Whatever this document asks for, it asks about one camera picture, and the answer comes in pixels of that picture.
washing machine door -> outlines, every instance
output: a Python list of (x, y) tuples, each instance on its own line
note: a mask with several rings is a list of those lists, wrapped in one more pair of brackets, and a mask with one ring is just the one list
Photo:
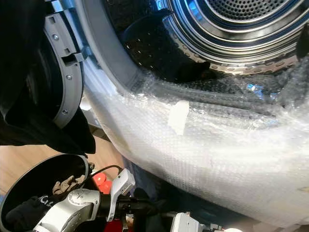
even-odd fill
[(79, 109), (81, 53), (65, 16), (44, 1), (2, 1), (0, 16), (0, 144), (93, 153)]

screw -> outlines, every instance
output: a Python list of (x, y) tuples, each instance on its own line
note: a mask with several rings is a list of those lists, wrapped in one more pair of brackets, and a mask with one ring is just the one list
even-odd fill
[(59, 40), (59, 36), (53, 35), (53, 39), (54, 39), (54, 40)]

white tape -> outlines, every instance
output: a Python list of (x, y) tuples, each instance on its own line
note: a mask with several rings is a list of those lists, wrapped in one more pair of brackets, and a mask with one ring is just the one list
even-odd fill
[(171, 107), (168, 125), (174, 129), (177, 135), (183, 135), (188, 113), (189, 101), (181, 100)]

black cable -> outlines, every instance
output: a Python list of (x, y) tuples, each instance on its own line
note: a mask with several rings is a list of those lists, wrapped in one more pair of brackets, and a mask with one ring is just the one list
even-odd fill
[(123, 170), (123, 168), (119, 167), (118, 165), (110, 165), (110, 166), (107, 166), (105, 168), (102, 168), (98, 171), (96, 171), (95, 173), (91, 174), (90, 176), (88, 176), (85, 180), (83, 180), (83, 182), (79, 185), (80, 187), (84, 185), (84, 183), (86, 183), (86, 181), (88, 181), (89, 179), (91, 179), (92, 177), (94, 177), (96, 174), (100, 173), (100, 172), (103, 172), (104, 170), (106, 169), (109, 169), (109, 168), (118, 168), (118, 174), (120, 174)]

grey plastic part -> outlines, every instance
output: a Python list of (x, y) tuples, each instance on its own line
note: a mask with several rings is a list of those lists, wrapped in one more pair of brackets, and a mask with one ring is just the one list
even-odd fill
[(75, 0), (75, 8), (99, 65), (117, 90), (126, 93), (138, 79), (140, 69), (118, 40), (101, 0)]
[[(83, 93), (82, 54), (75, 48), (71, 34), (59, 13), (45, 18), (44, 32), (56, 55), (62, 76), (62, 103), (54, 123), (65, 127), (75, 115)], [(64, 63), (63, 57), (74, 54), (76, 61)]]

